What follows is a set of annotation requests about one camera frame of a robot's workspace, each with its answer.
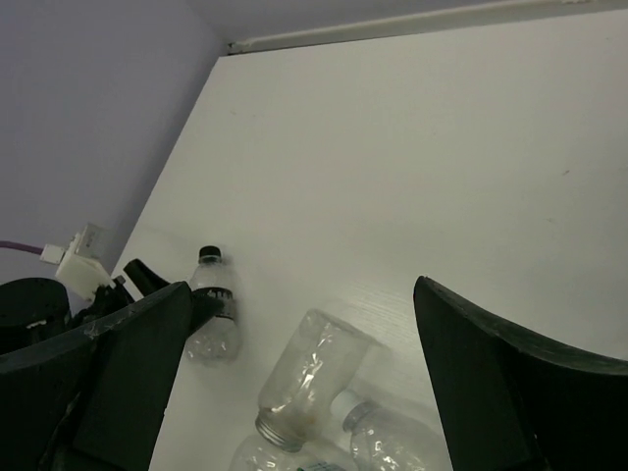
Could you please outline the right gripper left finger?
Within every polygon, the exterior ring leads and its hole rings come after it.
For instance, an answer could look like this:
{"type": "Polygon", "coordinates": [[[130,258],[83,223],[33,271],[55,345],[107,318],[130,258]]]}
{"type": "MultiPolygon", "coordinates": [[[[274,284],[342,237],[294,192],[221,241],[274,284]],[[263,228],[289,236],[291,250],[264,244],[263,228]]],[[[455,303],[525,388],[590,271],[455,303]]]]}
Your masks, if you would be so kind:
{"type": "Polygon", "coordinates": [[[2,355],[2,469],[148,469],[190,320],[176,283],[2,355]]]}

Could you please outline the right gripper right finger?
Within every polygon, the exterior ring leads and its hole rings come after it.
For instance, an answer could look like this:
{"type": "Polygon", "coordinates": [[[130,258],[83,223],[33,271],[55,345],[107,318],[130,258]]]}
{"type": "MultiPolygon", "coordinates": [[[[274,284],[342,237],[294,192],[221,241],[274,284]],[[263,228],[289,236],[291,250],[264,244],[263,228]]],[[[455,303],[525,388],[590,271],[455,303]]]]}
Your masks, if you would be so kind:
{"type": "Polygon", "coordinates": [[[413,301],[453,469],[626,469],[626,361],[545,337],[424,276],[413,301]]]}

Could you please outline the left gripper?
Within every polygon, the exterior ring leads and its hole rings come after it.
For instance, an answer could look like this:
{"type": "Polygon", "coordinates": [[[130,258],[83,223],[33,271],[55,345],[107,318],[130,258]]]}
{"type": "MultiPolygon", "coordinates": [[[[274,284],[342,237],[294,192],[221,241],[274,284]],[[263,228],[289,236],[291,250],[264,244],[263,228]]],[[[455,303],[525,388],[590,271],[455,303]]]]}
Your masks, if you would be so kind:
{"type": "MultiPolygon", "coordinates": [[[[140,259],[133,259],[124,267],[124,273],[143,295],[150,295],[170,283],[153,272],[140,259]]],[[[126,280],[123,277],[114,279],[112,287],[99,287],[94,301],[82,309],[74,318],[73,326],[78,327],[108,316],[134,303],[130,293],[124,287],[126,280]]],[[[200,328],[215,317],[223,313],[225,301],[210,295],[201,289],[191,293],[191,315],[188,335],[195,334],[200,328]]]]}

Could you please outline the black label small bottle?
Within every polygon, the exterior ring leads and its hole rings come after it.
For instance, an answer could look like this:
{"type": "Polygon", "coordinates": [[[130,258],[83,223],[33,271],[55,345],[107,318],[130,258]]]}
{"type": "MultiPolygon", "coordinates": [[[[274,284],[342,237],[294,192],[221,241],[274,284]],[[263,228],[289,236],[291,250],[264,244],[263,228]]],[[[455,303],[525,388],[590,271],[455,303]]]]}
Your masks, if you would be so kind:
{"type": "Polygon", "coordinates": [[[240,351],[233,270],[215,245],[199,249],[197,267],[188,281],[201,301],[214,302],[217,313],[202,323],[185,344],[190,362],[206,367],[233,362],[240,351]]]}

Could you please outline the clear plastic jar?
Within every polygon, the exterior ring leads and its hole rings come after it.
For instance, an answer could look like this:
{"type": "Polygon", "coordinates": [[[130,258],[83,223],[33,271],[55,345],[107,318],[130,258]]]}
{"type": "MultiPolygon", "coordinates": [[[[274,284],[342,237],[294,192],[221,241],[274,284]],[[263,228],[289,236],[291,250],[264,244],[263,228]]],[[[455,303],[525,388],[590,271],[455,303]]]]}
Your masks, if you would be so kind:
{"type": "Polygon", "coordinates": [[[318,439],[333,400],[348,388],[376,344],[344,320],[309,310],[258,395],[254,425],[260,436],[291,453],[318,439]]]}

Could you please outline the green label plastic bottle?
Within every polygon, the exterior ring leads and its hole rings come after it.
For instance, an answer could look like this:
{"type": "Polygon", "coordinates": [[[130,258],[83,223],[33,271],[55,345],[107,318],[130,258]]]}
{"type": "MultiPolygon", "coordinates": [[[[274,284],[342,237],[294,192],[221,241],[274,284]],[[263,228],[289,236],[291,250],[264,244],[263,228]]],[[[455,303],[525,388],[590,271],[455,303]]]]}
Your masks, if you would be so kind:
{"type": "Polygon", "coordinates": [[[271,445],[259,435],[246,437],[237,447],[229,471],[356,470],[349,454],[322,439],[306,443],[295,453],[271,445]]]}

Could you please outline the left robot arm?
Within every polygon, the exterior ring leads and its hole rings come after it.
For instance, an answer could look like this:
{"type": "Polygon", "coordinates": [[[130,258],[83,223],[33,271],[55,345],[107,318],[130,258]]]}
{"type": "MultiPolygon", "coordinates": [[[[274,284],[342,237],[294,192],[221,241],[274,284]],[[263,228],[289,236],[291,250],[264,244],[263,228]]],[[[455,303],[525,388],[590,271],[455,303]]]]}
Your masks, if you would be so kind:
{"type": "Polygon", "coordinates": [[[169,285],[141,260],[133,259],[114,285],[99,288],[91,305],[71,313],[66,288],[45,278],[26,278],[1,286],[1,352],[3,354],[48,340],[98,320],[134,303],[124,288],[130,280],[146,296],[169,285]]]}

